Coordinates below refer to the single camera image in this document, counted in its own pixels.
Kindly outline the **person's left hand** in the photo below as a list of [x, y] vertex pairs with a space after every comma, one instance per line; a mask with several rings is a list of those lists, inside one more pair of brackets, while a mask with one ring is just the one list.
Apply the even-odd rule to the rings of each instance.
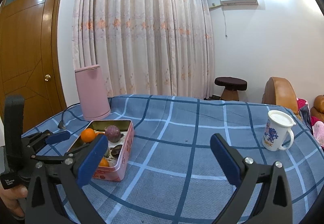
[[1, 186], [1, 199], [5, 206], [17, 217], [24, 217], [24, 210], [21, 208], [19, 199], [24, 199], [28, 196], [28, 189], [23, 186], [15, 186], [10, 189], [4, 189]]

